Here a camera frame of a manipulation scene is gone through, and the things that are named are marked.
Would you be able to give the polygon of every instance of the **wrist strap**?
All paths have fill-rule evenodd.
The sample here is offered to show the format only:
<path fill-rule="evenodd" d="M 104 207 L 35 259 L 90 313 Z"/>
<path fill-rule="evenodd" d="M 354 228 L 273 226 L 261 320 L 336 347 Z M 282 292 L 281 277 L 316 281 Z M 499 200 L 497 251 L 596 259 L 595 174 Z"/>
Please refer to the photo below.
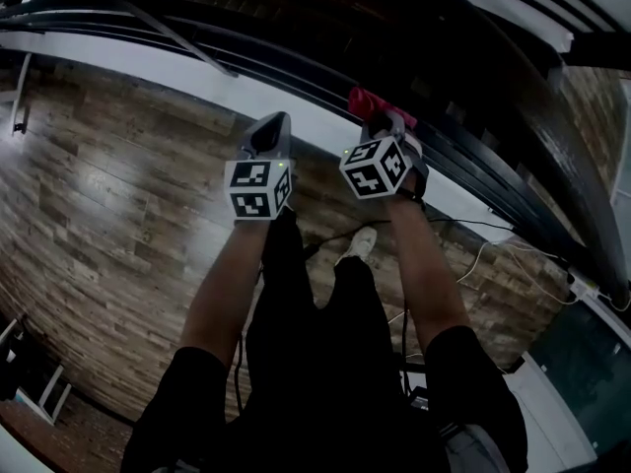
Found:
<path fill-rule="evenodd" d="M 404 198 L 407 198 L 408 200 L 413 201 L 414 203 L 418 203 L 421 206 L 421 210 L 425 212 L 425 202 L 423 201 L 423 198 L 416 196 L 416 194 L 410 191 L 409 189 L 404 189 L 403 187 L 399 187 L 396 190 L 396 194 L 403 196 Z"/>

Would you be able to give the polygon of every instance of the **wooden floor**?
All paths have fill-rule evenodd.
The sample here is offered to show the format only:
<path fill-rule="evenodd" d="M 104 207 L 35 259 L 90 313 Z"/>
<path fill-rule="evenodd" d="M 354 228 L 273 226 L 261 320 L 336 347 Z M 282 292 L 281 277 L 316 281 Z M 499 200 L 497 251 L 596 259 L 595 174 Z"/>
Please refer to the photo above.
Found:
<path fill-rule="evenodd" d="M 86 66 L 32 75 L 26 135 L 0 119 L 0 310 L 27 325 L 78 388 L 136 419 L 175 351 L 190 301 L 232 226 L 222 172 L 250 121 L 221 107 Z M 355 201 L 336 159 L 296 145 L 291 203 L 305 243 L 382 219 Z M 457 275 L 481 240 L 452 223 L 436 233 Z M 388 317 L 402 311 L 389 227 L 372 267 Z M 332 291 L 333 263 L 348 239 L 309 261 L 316 303 Z M 528 254 L 523 265 L 564 296 L 564 275 Z M 473 325 L 500 365 L 509 365 L 560 305 L 533 286 L 501 249 L 485 249 L 461 286 Z M 401 323 L 392 324 L 400 350 Z M 408 353 L 418 353 L 412 327 Z M 362 346 L 357 346 L 361 356 Z M 419 357 L 410 361 L 422 361 Z M 246 363 L 240 378 L 248 394 Z M 236 414 L 229 377 L 227 413 Z"/>

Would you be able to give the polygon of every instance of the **shoe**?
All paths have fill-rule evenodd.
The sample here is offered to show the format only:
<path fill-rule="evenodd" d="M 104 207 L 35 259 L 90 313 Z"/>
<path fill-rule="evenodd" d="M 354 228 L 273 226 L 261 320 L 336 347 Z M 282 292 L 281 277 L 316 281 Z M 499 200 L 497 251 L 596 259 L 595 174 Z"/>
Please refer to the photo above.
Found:
<path fill-rule="evenodd" d="M 373 247 L 375 247 L 376 241 L 377 230 L 375 230 L 375 228 L 371 228 L 369 226 L 362 228 L 353 236 L 353 240 L 351 241 L 348 250 L 337 260 L 335 266 L 337 266 L 337 264 L 345 257 L 357 256 L 362 261 L 366 262 L 366 259 L 368 259 Z"/>

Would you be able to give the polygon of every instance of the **person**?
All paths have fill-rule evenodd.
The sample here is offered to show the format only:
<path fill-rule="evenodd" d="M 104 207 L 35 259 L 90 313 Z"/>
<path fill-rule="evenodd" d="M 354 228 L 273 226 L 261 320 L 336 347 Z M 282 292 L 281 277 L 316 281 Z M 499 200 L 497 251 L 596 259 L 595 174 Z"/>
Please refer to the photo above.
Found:
<path fill-rule="evenodd" d="M 414 190 L 409 174 L 406 187 Z M 136 423 L 123 472 L 413 467 L 527 470 L 526 427 L 470 327 L 456 279 L 420 206 L 386 200 L 400 277 L 425 358 L 428 411 L 403 394 L 366 259 L 372 228 L 335 265 L 317 309 L 296 225 L 240 222 L 192 301 L 179 349 Z M 251 395 L 226 424 L 226 381 L 259 265 L 264 287 L 245 348 Z"/>

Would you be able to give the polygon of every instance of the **leg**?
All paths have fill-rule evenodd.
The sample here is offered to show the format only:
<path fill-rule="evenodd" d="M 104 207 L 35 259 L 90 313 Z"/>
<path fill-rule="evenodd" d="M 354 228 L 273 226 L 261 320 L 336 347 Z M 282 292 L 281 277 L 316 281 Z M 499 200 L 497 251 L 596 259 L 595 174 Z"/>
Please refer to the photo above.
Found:
<path fill-rule="evenodd" d="M 335 287 L 322 311 L 321 329 L 326 364 L 337 367 L 338 386 L 355 387 L 353 378 L 359 371 L 368 373 L 363 390 L 371 397 L 394 398 L 400 393 L 386 313 L 373 274 L 359 257 L 345 257 L 335 266 Z"/>
<path fill-rule="evenodd" d="M 294 357 L 304 359 L 317 312 L 302 237 L 291 210 L 284 209 L 271 224 L 262 263 L 265 286 L 245 350 L 252 390 L 273 393 L 288 367 L 298 362 Z"/>
<path fill-rule="evenodd" d="M 205 350 L 230 368 L 252 305 L 269 225 L 235 226 L 190 304 L 181 347 Z"/>

